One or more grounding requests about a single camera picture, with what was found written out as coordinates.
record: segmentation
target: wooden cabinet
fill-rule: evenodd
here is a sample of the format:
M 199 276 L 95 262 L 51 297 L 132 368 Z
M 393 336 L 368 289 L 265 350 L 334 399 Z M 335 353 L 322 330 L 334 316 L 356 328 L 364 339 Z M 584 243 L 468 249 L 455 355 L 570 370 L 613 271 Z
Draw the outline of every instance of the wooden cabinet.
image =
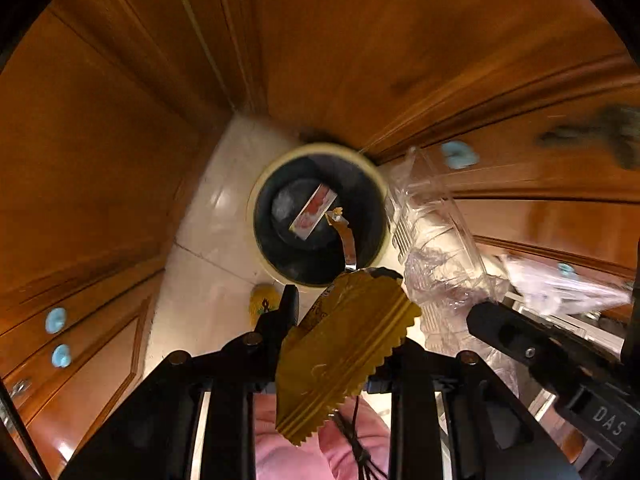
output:
M 536 139 L 639 89 L 589 0 L 53 0 L 0 73 L 0 376 L 47 466 L 140 378 L 168 249 L 234 111 L 379 163 L 425 147 L 478 241 L 628 279 L 638 170 Z M 446 140 L 478 163 L 450 170 Z
M 43 406 L 27 429 L 56 478 L 104 406 L 132 379 L 137 320 L 132 320 Z
M 0 73 L 0 376 L 54 477 L 142 377 L 231 115 L 181 0 L 53 0 Z

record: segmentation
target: yellow object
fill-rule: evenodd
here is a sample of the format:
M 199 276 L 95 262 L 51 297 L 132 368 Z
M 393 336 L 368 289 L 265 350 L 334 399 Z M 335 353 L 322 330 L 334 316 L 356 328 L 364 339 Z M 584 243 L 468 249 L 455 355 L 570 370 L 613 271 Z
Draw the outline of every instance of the yellow object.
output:
M 391 355 L 420 316 L 398 281 L 341 274 L 282 343 L 276 429 L 296 446 Z
M 258 318 L 265 312 L 277 310 L 280 306 L 280 293 L 276 288 L 267 283 L 254 286 L 249 299 L 249 314 L 253 327 L 258 323 Z

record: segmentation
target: white tile floor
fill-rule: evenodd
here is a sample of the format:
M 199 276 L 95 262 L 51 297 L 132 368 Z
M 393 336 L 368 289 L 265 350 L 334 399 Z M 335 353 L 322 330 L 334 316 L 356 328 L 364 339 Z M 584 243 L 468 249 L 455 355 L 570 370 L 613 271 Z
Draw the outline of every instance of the white tile floor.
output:
M 263 122 L 236 116 L 220 140 L 182 220 L 166 265 L 145 359 L 145 375 L 175 349 L 219 350 L 251 330 L 256 283 L 273 279 L 249 247 L 244 212 L 262 170 L 299 145 Z M 301 294 L 303 315 L 317 294 Z

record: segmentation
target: blue drawer knob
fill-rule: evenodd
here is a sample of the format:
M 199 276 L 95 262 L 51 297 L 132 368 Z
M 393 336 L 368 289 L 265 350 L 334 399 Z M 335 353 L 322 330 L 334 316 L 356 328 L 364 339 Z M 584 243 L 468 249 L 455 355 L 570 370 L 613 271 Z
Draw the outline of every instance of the blue drawer knob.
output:
M 58 345 L 51 354 L 51 364 L 56 368 L 66 368 L 71 364 L 71 349 L 68 345 Z
M 480 157 L 473 148 L 461 140 L 444 142 L 440 145 L 440 149 L 446 165 L 452 170 L 464 170 L 480 161 Z
M 66 310 L 59 306 L 47 314 L 47 319 L 44 321 L 44 330 L 47 331 L 47 334 L 55 334 L 65 327 L 65 323 Z
M 558 264 L 558 270 L 560 271 L 560 274 L 565 278 L 570 278 L 572 280 L 578 279 L 578 275 L 575 273 L 575 269 L 569 264 Z

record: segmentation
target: black cable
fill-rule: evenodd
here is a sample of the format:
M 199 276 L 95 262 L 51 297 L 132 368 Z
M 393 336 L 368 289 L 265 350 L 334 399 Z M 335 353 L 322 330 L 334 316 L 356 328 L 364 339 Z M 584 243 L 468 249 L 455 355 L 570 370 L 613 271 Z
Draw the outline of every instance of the black cable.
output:
M 15 432 L 18 434 L 18 437 L 22 440 L 22 444 L 24 445 L 24 449 L 27 451 L 29 458 L 33 462 L 34 469 L 42 478 L 42 480 L 51 480 L 51 476 L 49 475 L 49 471 L 47 471 L 47 467 L 44 465 L 42 461 L 42 457 L 38 453 L 27 428 L 25 427 L 22 419 L 20 418 L 20 413 L 16 409 L 14 402 L 11 399 L 11 395 L 6 390 L 4 383 L 0 380 L 0 405 L 4 405 L 6 410 L 6 414 L 9 420 L 12 422 L 15 428 Z
M 349 423 L 340 413 L 335 412 L 334 422 L 342 435 L 347 439 L 347 442 L 351 446 L 353 457 L 358 465 L 358 480 L 372 480 L 372 476 L 375 480 L 380 480 L 380 477 L 376 473 L 380 473 L 383 479 L 388 478 L 386 473 L 382 471 L 377 465 L 371 461 L 371 455 L 369 451 L 362 447 L 362 444 L 358 440 L 358 433 L 356 432 L 356 418 L 358 416 L 358 406 L 360 404 L 360 396 L 356 396 L 356 405 L 353 409 L 353 417 L 351 423 Z

